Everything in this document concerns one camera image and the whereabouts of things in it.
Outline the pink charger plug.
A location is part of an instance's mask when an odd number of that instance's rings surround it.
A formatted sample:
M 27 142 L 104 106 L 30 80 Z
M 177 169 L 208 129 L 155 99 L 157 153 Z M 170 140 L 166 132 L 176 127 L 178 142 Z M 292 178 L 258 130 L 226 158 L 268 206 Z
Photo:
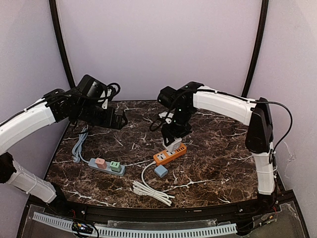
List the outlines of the pink charger plug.
M 105 170 L 107 168 L 106 161 L 102 158 L 96 158 L 95 163 L 99 169 Z

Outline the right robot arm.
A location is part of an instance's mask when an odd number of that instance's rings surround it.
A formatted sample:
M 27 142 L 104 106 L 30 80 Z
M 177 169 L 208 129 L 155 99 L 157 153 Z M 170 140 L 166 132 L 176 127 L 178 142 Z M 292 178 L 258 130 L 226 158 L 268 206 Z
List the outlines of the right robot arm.
M 191 133 L 189 123 L 198 109 L 234 119 L 248 127 L 245 145 L 251 152 L 258 178 L 258 193 L 272 195 L 275 191 L 274 157 L 278 146 L 273 142 L 273 122 L 270 105 L 289 109 L 265 98 L 249 99 L 217 91 L 198 82 L 189 82 L 179 89 L 169 86 L 160 90 L 157 101 L 168 109 L 159 114 L 158 128 L 167 151 L 177 150 L 182 138 Z

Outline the orange power strip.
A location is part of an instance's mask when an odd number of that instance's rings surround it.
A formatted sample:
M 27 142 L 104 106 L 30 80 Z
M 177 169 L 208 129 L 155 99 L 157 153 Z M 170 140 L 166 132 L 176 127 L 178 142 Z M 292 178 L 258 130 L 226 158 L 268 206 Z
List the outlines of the orange power strip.
M 153 155 L 153 159 L 157 166 L 165 165 L 178 157 L 181 157 L 187 152 L 187 147 L 181 143 L 181 146 L 173 152 L 163 150 L 155 155 Z

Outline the green charger plug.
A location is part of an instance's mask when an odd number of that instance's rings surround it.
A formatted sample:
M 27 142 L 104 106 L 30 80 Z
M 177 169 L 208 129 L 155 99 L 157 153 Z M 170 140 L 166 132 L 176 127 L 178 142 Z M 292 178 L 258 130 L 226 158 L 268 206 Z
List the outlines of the green charger plug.
M 109 164 L 109 166 L 110 166 L 110 169 L 111 169 L 113 172 L 117 172 L 117 173 L 121 172 L 122 167 L 121 167 L 120 162 L 111 161 L 110 164 Z

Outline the white cube socket adapter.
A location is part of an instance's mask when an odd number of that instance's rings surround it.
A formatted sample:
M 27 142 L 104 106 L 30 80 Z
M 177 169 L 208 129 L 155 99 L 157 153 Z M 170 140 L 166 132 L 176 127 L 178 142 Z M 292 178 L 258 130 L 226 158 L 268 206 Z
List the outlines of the white cube socket adapter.
M 173 152 L 177 149 L 179 149 L 179 147 L 181 146 L 182 143 L 182 138 L 176 138 L 173 142 L 163 142 L 163 146 L 164 148 L 169 151 L 169 152 Z

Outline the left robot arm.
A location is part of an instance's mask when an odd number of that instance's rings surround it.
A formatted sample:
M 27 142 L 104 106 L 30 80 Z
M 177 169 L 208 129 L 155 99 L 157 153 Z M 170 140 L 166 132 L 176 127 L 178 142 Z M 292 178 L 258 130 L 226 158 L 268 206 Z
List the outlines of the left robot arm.
M 68 91 L 55 89 L 0 124 L 0 181 L 37 197 L 45 203 L 63 198 L 57 185 L 44 181 L 20 166 L 9 149 L 34 132 L 68 119 L 90 126 L 122 129 L 128 120 L 125 112 L 108 106 L 120 92 L 118 83 L 108 85 L 89 75 Z

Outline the light blue charger plug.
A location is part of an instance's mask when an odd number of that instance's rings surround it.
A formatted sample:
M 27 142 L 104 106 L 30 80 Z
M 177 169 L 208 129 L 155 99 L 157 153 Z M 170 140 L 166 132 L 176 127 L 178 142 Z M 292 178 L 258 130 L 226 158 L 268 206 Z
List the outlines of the light blue charger plug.
M 160 178 L 163 178 L 168 173 L 168 169 L 166 169 L 163 165 L 159 165 L 154 169 L 154 172 Z

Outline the light blue power strip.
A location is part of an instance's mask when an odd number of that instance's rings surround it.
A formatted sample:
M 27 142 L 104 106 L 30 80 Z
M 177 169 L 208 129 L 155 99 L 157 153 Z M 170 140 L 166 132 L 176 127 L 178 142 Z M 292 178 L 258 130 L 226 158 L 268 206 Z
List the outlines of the light blue power strip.
M 95 169 L 97 171 L 101 171 L 101 172 L 105 172 L 105 173 L 108 173 L 108 174 L 111 174 L 111 175 L 116 175 L 116 176 L 123 176 L 125 174 L 125 171 L 126 171 L 126 167 L 124 165 L 121 165 L 122 169 L 121 169 L 121 172 L 117 173 L 117 172 L 113 172 L 111 169 L 110 169 L 110 162 L 107 162 L 106 161 L 106 164 L 107 164 L 107 168 L 105 170 L 103 169 L 99 169 L 95 163 L 95 160 L 94 158 L 92 158 L 89 163 L 88 163 L 88 166 L 92 169 Z

